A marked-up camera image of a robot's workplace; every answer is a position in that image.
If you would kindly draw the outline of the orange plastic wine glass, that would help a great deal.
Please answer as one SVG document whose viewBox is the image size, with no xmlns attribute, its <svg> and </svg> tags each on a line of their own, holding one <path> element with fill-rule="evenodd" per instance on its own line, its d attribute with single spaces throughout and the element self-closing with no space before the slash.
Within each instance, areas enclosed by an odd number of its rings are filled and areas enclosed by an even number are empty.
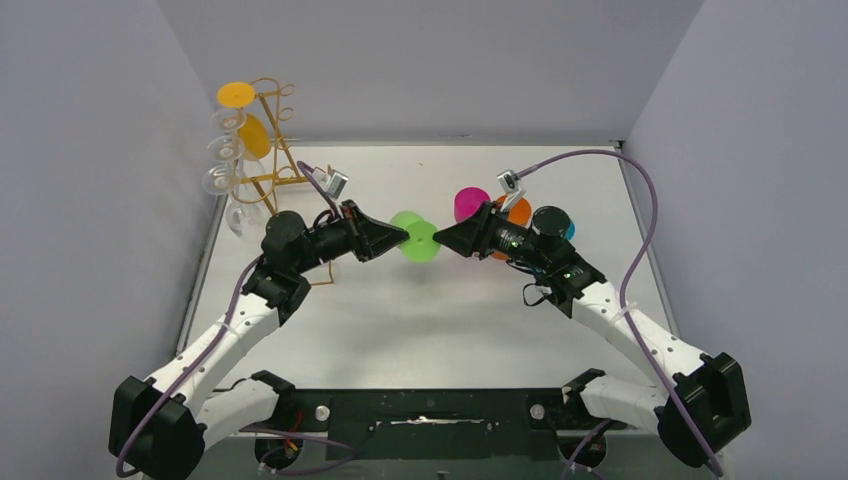
<svg viewBox="0 0 848 480">
<path fill-rule="evenodd" d="M 499 204 L 503 204 L 506 200 L 506 195 L 501 195 L 496 199 L 496 202 Z M 519 225 L 521 227 L 527 227 L 531 216 L 532 216 L 532 206 L 531 203 L 526 198 L 521 198 L 518 202 L 510 209 L 508 214 L 508 221 Z M 492 254 L 496 260 L 506 261 L 508 257 L 499 252 L 494 252 Z"/>
</svg>

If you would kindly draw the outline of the magenta plastic wine glass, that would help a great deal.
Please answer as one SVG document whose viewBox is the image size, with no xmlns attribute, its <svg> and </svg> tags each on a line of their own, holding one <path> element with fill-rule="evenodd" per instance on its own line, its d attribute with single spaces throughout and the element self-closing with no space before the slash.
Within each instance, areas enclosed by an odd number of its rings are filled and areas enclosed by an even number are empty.
<svg viewBox="0 0 848 480">
<path fill-rule="evenodd" d="M 459 190 L 453 199 L 454 220 L 462 222 L 470 218 L 482 204 L 490 201 L 490 195 L 479 187 L 465 187 Z"/>
</svg>

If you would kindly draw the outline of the green plastic wine glass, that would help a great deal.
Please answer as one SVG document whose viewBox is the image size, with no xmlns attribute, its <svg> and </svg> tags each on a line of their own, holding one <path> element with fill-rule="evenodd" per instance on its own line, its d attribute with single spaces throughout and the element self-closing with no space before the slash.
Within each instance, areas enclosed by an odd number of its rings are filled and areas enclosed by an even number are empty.
<svg viewBox="0 0 848 480">
<path fill-rule="evenodd" d="M 436 258 L 441 245 L 433 240 L 433 235 L 437 232 L 435 225 L 410 210 L 395 214 L 390 224 L 403 229 L 409 235 L 409 239 L 398 246 L 408 260 L 429 263 Z"/>
</svg>

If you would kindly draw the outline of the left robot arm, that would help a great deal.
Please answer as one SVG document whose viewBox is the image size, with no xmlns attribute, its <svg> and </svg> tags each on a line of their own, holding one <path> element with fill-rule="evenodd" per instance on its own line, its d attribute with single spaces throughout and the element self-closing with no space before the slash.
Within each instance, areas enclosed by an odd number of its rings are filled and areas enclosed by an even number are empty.
<svg viewBox="0 0 848 480">
<path fill-rule="evenodd" d="M 108 448 L 117 476 L 185 479 L 211 446 L 270 419 L 290 387 L 279 377 L 263 373 L 219 395 L 214 389 L 299 309 L 311 289 L 306 272 L 348 253 L 367 262 L 408 238 L 351 200 L 313 227 L 295 211 L 273 215 L 260 256 L 240 274 L 219 320 L 146 379 L 130 376 L 116 389 Z"/>
</svg>

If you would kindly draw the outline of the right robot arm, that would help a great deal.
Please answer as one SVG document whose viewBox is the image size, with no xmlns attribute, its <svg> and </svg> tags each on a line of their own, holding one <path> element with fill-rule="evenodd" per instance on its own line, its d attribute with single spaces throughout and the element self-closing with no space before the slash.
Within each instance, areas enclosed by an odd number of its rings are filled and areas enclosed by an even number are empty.
<svg viewBox="0 0 848 480">
<path fill-rule="evenodd" d="M 744 374 L 727 353 L 710 355 L 685 343 L 633 304 L 566 237 L 567 213 L 543 206 L 526 227 L 494 202 L 434 233 L 455 253 L 484 259 L 501 254 L 528 271 L 544 301 L 603 338 L 652 385 L 590 369 L 567 383 L 566 405 L 599 419 L 656 434 L 682 463 L 714 467 L 717 454 L 751 425 Z"/>
</svg>

